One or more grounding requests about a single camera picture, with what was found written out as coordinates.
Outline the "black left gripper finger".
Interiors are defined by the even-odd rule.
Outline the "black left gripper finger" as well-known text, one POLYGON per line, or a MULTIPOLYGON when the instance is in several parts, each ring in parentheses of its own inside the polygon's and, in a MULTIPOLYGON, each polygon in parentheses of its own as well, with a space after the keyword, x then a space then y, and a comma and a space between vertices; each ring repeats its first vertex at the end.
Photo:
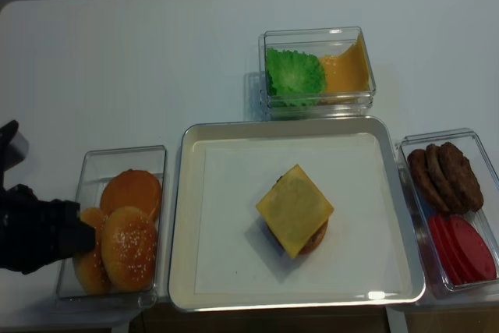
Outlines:
POLYGON ((95 228, 79 220, 63 224, 58 231, 58 258, 88 253, 96 246, 95 228))

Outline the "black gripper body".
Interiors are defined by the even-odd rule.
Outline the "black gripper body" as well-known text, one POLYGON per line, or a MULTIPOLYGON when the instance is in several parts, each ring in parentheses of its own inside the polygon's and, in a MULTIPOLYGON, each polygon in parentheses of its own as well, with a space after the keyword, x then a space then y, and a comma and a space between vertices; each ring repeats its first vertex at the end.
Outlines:
POLYGON ((28 186, 1 188, 1 268, 28 275, 58 260, 58 231, 80 220, 80 204, 39 200, 28 186))

